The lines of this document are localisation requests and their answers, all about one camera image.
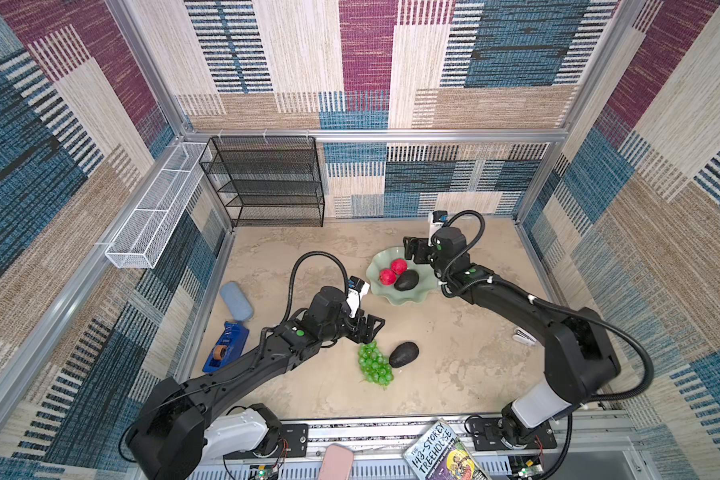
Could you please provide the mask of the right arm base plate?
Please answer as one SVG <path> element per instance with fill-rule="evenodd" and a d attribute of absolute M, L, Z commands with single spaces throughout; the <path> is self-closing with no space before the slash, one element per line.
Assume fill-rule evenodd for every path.
<path fill-rule="evenodd" d="M 548 422 L 530 429 L 512 419 L 470 415 L 464 421 L 464 428 L 478 452 L 558 447 Z"/>

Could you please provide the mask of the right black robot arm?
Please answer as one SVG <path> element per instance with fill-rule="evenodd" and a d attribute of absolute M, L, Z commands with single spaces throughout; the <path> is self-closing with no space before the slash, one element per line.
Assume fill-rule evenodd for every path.
<path fill-rule="evenodd" d="M 615 402 L 646 392 L 655 378 L 655 366 L 645 347 L 623 329 L 605 322 L 592 309 L 573 310 L 544 300 L 474 263 L 470 250 L 486 229 L 478 212 L 461 211 L 430 215 L 426 238 L 407 236 L 404 257 L 429 266 L 446 298 L 495 312 L 528 332 L 544 349 L 544 377 L 527 393 L 507 404 L 496 420 L 468 416 L 464 429 L 475 441 L 497 441 L 507 450 L 542 445 L 539 433 L 553 420 L 566 421 L 566 436 L 553 464 L 541 478 L 552 478 L 566 460 L 573 437 L 573 414 L 589 403 Z M 618 337 L 640 358 L 643 374 L 639 383 L 622 392 L 605 393 L 603 387 L 621 373 L 621 364 L 611 342 Z"/>

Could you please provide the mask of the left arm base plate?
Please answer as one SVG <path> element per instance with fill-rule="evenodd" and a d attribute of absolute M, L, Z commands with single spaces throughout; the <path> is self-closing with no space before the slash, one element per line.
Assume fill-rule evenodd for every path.
<path fill-rule="evenodd" d="M 263 440 L 263 447 L 257 447 L 254 451 L 228 453 L 223 459 L 230 461 L 303 458 L 307 454 L 308 440 L 307 423 L 283 424 L 277 433 Z"/>

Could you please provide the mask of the dark avocado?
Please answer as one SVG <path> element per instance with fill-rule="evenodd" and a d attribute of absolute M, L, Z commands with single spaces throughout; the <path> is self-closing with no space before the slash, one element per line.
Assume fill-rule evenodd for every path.
<path fill-rule="evenodd" d="M 415 361 L 420 354 L 418 345 L 412 341 L 399 344 L 389 355 L 388 362 L 393 369 L 402 368 Z"/>
<path fill-rule="evenodd" d="M 420 282 L 419 273 L 414 269 L 407 269 L 402 275 L 398 276 L 393 287 L 397 291 L 410 291 L 418 286 Z"/>

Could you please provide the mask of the green fake grape bunch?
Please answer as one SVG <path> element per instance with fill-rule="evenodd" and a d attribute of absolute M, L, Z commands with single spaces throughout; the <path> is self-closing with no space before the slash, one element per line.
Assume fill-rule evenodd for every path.
<path fill-rule="evenodd" d="M 394 380 L 389 359 L 381 352 L 375 341 L 359 347 L 357 364 L 363 378 L 369 383 L 388 387 Z"/>

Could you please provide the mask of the red fake fruit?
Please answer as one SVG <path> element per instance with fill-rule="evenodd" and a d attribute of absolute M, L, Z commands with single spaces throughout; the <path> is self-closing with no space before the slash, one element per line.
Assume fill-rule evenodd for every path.
<path fill-rule="evenodd" d="M 379 273 L 379 281 L 384 286 L 394 285 L 397 279 L 397 273 L 391 268 L 382 269 Z"/>
<path fill-rule="evenodd" d="M 390 269 L 397 275 L 400 276 L 408 269 L 408 264 L 405 259 L 398 258 L 391 262 Z"/>

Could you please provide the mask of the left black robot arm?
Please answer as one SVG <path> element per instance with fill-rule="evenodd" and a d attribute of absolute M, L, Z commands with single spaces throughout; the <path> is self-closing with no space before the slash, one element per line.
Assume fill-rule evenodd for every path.
<path fill-rule="evenodd" d="M 149 479 L 186 479 L 209 456 L 213 422 L 261 385 L 346 338 L 369 344 L 384 319 L 360 304 L 367 284 L 339 269 L 340 288 L 324 286 L 307 308 L 288 301 L 283 319 L 260 333 L 257 346 L 228 365 L 182 383 L 160 381 L 117 442 L 120 457 Z"/>

